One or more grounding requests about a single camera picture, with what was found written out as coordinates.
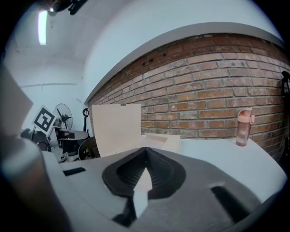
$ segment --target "ceiling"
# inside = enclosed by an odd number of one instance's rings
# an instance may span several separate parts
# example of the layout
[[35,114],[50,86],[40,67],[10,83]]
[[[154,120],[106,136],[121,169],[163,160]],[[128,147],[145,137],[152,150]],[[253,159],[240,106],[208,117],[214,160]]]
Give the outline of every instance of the ceiling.
[[132,0],[88,0],[74,15],[67,10],[47,19],[47,44],[38,39],[38,13],[42,9],[33,5],[23,15],[11,37],[10,49],[15,54],[35,54],[62,57],[84,63],[106,24]]

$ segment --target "black object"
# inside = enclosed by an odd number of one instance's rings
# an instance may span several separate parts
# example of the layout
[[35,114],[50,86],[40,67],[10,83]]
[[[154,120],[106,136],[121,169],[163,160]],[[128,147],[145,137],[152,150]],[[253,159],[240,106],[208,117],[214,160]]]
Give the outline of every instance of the black object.
[[64,123],[65,129],[71,129],[73,125],[73,119],[72,119],[72,113],[69,110],[68,106],[65,104],[58,104],[54,111],[55,114],[59,114],[59,117],[61,119],[61,122]]
[[132,197],[145,168],[151,176],[153,187],[148,192],[148,199],[170,197],[185,180],[186,174],[181,164],[148,147],[142,147],[109,165],[102,177],[114,195]]
[[124,211],[121,214],[116,215],[113,221],[121,224],[122,226],[129,227],[136,220],[136,212],[132,198],[128,198]]
[[70,175],[74,175],[74,174],[84,172],[84,171],[86,171],[86,170],[84,168],[80,167],[80,168],[76,168],[76,169],[70,169],[70,170],[63,171],[63,173],[65,176],[70,176]]
[[84,115],[83,131],[86,131],[87,130],[87,117],[89,116],[89,110],[88,110],[88,108],[83,109],[82,115]]
[[47,109],[42,107],[34,120],[34,124],[47,133],[54,119],[55,115],[51,114]]
[[[289,117],[290,120],[290,89],[288,81],[290,81],[290,74],[286,71],[282,72],[282,96],[284,101],[284,110]],[[289,139],[285,138],[285,148],[283,154],[279,160],[279,165],[285,171],[287,176],[289,176],[290,169],[290,147],[289,147]]]
[[70,15],[75,15],[86,2],[87,0],[53,0],[52,4],[50,4],[50,1],[44,3],[44,7],[53,9],[53,11],[48,11],[51,16],[54,16],[57,12],[63,11],[67,8],[68,11],[70,11]]
[[87,156],[91,156],[92,158],[100,157],[95,137],[86,139],[78,148],[78,157],[80,160],[84,160]]
[[249,215],[243,205],[223,186],[215,186],[211,191],[235,223]]

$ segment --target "red brick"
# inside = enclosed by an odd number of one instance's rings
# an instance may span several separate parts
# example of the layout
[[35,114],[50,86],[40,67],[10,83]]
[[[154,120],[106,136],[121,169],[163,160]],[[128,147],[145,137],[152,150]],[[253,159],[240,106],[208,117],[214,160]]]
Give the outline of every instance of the red brick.
[[142,114],[150,114],[153,113],[153,107],[146,107],[141,109]]
[[266,105],[266,99],[264,97],[256,97],[255,103],[257,106]]
[[269,56],[268,52],[266,52],[265,50],[262,49],[258,49],[258,48],[251,48],[252,52],[254,54],[259,54],[259,55],[263,55],[263,56]]
[[126,87],[125,89],[122,90],[122,93],[127,93],[129,92],[129,87]]
[[169,63],[172,61],[177,61],[186,57],[191,57],[193,55],[192,51],[183,51],[177,54],[173,54],[162,59],[162,63]]
[[201,70],[200,69],[200,65],[193,64],[193,65],[184,66],[184,67],[181,67],[181,68],[172,69],[170,71],[167,71],[165,73],[165,76],[167,78],[169,78],[169,77],[179,76],[179,75],[183,75],[183,74],[187,74],[187,73],[197,72],[197,71],[200,71],[200,70]]
[[251,53],[251,48],[250,47],[245,47],[245,46],[239,46],[239,49],[241,53]]
[[147,114],[142,114],[141,115],[141,121],[146,121],[148,120],[148,115]]
[[173,85],[173,80],[172,79],[168,79],[168,80],[156,82],[156,83],[151,84],[151,85],[147,85],[147,86],[145,86],[145,91],[151,91],[151,90],[154,90],[154,89],[160,89],[160,88],[164,88],[164,87],[170,86],[170,85]]
[[196,138],[198,132],[196,130],[180,130],[180,136],[184,138]]
[[222,53],[222,56],[225,60],[237,59],[237,54],[235,54],[235,53]]
[[205,90],[196,93],[197,99],[232,97],[232,89]]
[[142,80],[142,75],[139,75],[139,76],[133,78],[133,83],[139,82],[141,80]]
[[223,60],[218,61],[218,66],[220,68],[245,68],[246,63],[240,60]]
[[253,137],[252,137],[252,140],[254,142],[259,142],[259,141],[261,141],[263,139],[264,139],[264,134],[261,134],[261,135],[253,135]]
[[183,51],[183,48],[182,47],[170,49],[168,51],[168,55],[173,55],[173,54],[176,54],[176,53],[180,53],[182,51]]
[[200,64],[201,70],[216,69],[218,68],[216,62],[206,62]]
[[266,56],[259,56],[259,57],[260,57],[260,60],[261,60],[262,62],[266,62],[266,63],[268,63],[268,59],[267,59]]
[[234,109],[226,110],[209,110],[209,111],[200,111],[199,118],[232,118],[235,116]]
[[265,124],[275,121],[282,121],[283,120],[283,114],[274,114],[274,115],[263,115],[258,116],[255,118],[255,124]]
[[172,104],[170,105],[170,107],[171,111],[186,111],[186,110],[205,109],[206,104],[205,101],[195,101],[195,102]]
[[169,70],[169,66],[168,65],[164,65],[164,66],[161,66],[159,68],[155,68],[155,69],[152,69],[146,73],[143,74],[143,78],[148,78],[148,77],[151,77],[151,76],[154,76],[156,74],[159,74],[159,73],[163,73],[163,72],[166,72]]
[[146,106],[154,106],[160,104],[166,104],[170,102],[175,102],[175,96],[166,96],[166,97],[159,97],[155,99],[150,99],[145,101]]
[[158,82],[158,81],[163,80],[163,79],[164,79],[164,73],[159,73],[155,76],[150,77],[151,83]]
[[235,119],[229,119],[229,120],[227,120],[227,126],[229,128],[231,128],[231,127],[237,127],[237,119],[235,118]]
[[157,121],[155,122],[155,127],[157,128],[169,128],[169,123],[165,121]]
[[149,128],[141,128],[141,133],[144,134],[144,133],[149,133]]
[[171,128],[202,129],[206,128],[205,121],[172,121]]
[[142,101],[142,100],[151,98],[151,96],[152,96],[152,93],[150,93],[150,92],[143,93],[143,94],[132,97],[131,102]]
[[174,82],[176,85],[186,83],[186,82],[191,82],[191,81],[192,81],[191,74],[174,78]]
[[247,61],[246,63],[249,68],[258,68],[258,62],[256,61]]
[[266,98],[266,104],[267,105],[283,104],[283,98],[282,97],[267,97]]
[[223,80],[223,84],[225,87],[230,86],[251,86],[252,82],[250,78],[226,78]]
[[140,87],[142,87],[144,85],[148,85],[148,84],[150,84],[150,80],[145,79],[145,80],[142,80],[142,81],[137,82],[135,84],[132,84],[129,88],[130,88],[130,90],[133,90],[133,89],[137,89],[137,88],[140,88]]
[[198,113],[196,111],[191,112],[180,112],[180,119],[197,119]]
[[152,121],[142,121],[141,122],[142,127],[154,127],[154,122]]
[[229,72],[230,72],[231,77],[243,77],[243,76],[245,76],[244,69],[231,68],[231,69],[229,69]]
[[234,94],[236,97],[245,97],[248,96],[247,88],[234,88]]
[[120,96],[114,98],[115,102],[120,100]]
[[211,50],[210,48],[196,48],[195,50],[193,50],[193,52],[196,56],[198,56],[202,54],[211,53]]
[[241,39],[241,38],[238,38],[238,39],[231,39],[230,40],[230,43],[232,45],[242,45],[242,46],[247,46],[247,47],[252,47],[252,44],[250,41],[246,40],[246,39]]
[[138,88],[134,90],[134,95],[142,94],[145,92],[144,87]]
[[277,88],[260,88],[260,87],[254,87],[249,88],[249,94],[250,96],[277,96],[281,95],[281,90]]
[[215,42],[216,42],[216,45],[229,45],[230,44],[230,41],[225,38],[215,39]]
[[270,58],[270,57],[267,57],[267,58],[268,58],[269,63],[274,64],[274,65],[281,66],[279,60],[276,60],[276,59],[273,59],[273,58]]
[[195,99],[194,94],[191,92],[177,95],[178,102],[186,102],[186,101],[191,101],[194,99]]
[[225,99],[218,99],[218,100],[210,100],[208,101],[208,108],[215,109],[215,108],[225,108],[226,107],[226,100]]
[[211,51],[213,53],[220,53],[220,52],[239,52],[239,48],[237,46],[216,46],[211,47]]
[[198,90],[198,89],[204,89],[204,83],[192,82],[192,83],[189,83],[189,84],[184,84],[184,85],[170,87],[170,88],[167,88],[167,93],[168,94],[173,94],[173,93],[188,92],[188,91],[193,91],[193,90]]
[[264,115],[264,114],[274,114],[283,112],[284,107],[283,106],[264,106],[264,107],[255,107],[253,108],[253,114],[254,115]]
[[167,114],[149,114],[149,120],[176,120],[177,113],[167,113]]
[[212,40],[203,40],[203,41],[194,41],[190,40],[184,45],[185,50],[191,50],[195,48],[202,48],[202,47],[208,47],[213,46],[215,43]]
[[189,63],[201,63],[211,60],[222,60],[221,54],[207,54],[188,58]]
[[207,88],[221,88],[222,80],[206,81]]
[[154,61],[152,63],[149,63],[148,70],[152,70],[152,69],[158,68],[160,66],[161,66],[161,61],[160,60],[157,60],[157,61]]
[[262,133],[268,130],[269,130],[269,125],[252,126],[250,130],[250,134]]
[[228,77],[226,69],[215,69],[210,71],[204,71],[201,73],[201,76],[194,75],[194,80],[210,79],[216,77]]
[[160,97],[166,95],[166,89],[159,89],[152,92],[153,97]]
[[280,73],[281,72],[280,67],[279,66],[276,66],[276,65],[274,65],[274,70],[277,73]]
[[164,106],[155,106],[154,107],[154,112],[167,112],[168,111],[168,105],[164,105]]
[[258,66],[260,69],[274,71],[274,66],[272,64],[259,62]]
[[209,128],[224,128],[226,127],[225,121],[209,121],[208,122]]
[[188,64],[189,64],[189,62],[187,59],[181,59],[181,60],[170,63],[170,66],[171,66],[171,68],[179,68],[182,66],[186,66]]
[[134,91],[127,92],[125,94],[120,95],[120,99],[123,100],[125,98],[129,98],[134,95]]
[[259,56],[255,55],[255,54],[237,53],[237,57],[240,60],[256,60],[256,61],[260,61]]
[[242,107],[242,106],[254,106],[255,99],[254,98],[235,98],[235,99],[227,99],[228,107]]
[[233,129],[223,129],[223,130],[200,130],[199,136],[204,138],[224,138],[224,137],[233,137]]
[[246,77],[265,77],[265,72],[260,69],[244,69]]

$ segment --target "white table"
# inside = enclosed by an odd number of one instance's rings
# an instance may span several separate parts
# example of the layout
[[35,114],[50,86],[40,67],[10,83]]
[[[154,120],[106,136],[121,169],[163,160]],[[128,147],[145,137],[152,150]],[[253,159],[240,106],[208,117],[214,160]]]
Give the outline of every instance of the white table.
[[287,180],[281,167],[251,139],[245,147],[237,146],[235,139],[181,139],[180,153],[215,165],[261,202],[280,191]]

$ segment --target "ceiling lamp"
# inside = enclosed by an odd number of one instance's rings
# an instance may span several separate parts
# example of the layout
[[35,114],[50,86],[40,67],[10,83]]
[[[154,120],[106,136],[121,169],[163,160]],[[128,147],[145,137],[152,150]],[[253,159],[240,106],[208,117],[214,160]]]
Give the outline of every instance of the ceiling lamp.
[[41,11],[38,14],[38,38],[40,45],[46,45],[46,21],[47,11]]

